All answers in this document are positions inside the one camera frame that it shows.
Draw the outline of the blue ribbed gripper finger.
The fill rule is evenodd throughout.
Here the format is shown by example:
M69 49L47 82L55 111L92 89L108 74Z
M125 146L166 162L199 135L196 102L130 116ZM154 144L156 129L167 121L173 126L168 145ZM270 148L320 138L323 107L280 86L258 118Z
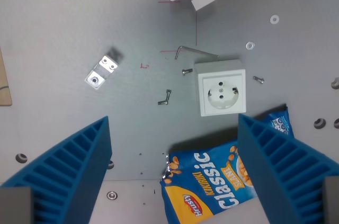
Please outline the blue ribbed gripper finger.
M238 116L238 153L269 223L324 223L323 182L338 163L261 121Z
M29 187L34 223L89 223L112 156L109 118L64 139L1 187Z

